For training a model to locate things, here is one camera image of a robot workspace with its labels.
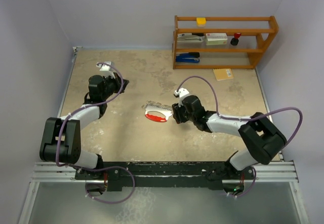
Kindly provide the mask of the silver red key holder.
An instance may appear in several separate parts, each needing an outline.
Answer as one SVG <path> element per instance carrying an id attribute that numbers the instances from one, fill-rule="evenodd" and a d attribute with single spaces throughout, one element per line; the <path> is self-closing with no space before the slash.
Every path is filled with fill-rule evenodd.
<path id="1" fill-rule="evenodd" d="M 142 108 L 145 110 L 145 117 L 151 121 L 165 123 L 173 115 L 172 108 L 169 105 L 161 104 L 155 101 L 147 101 Z"/>

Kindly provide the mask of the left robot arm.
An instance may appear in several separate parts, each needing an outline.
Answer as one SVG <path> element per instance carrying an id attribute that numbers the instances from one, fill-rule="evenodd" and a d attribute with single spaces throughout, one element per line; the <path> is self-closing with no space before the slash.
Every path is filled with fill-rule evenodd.
<path id="1" fill-rule="evenodd" d="M 128 84 L 129 80 L 115 72 L 107 77 L 90 77 L 88 93 L 79 109 L 60 118 L 46 120 L 39 149 L 40 159 L 58 166 L 85 168 L 92 179 L 100 179 L 104 174 L 102 157 L 82 149 L 81 130 L 103 117 L 111 96 L 123 93 Z"/>

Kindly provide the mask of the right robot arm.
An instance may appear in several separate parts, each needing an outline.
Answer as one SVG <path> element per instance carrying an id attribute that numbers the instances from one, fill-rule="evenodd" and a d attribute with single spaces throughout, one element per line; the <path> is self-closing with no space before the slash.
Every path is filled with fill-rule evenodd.
<path id="1" fill-rule="evenodd" d="M 255 113 L 241 119 L 219 115 L 205 110 L 195 95 L 176 95 L 178 103 L 172 105 L 177 124 L 193 122 L 203 132 L 225 133 L 240 137 L 246 149 L 235 152 L 223 163 L 226 175 L 237 179 L 243 170 L 255 164 L 269 164 L 288 143 L 286 137 L 263 113 Z"/>

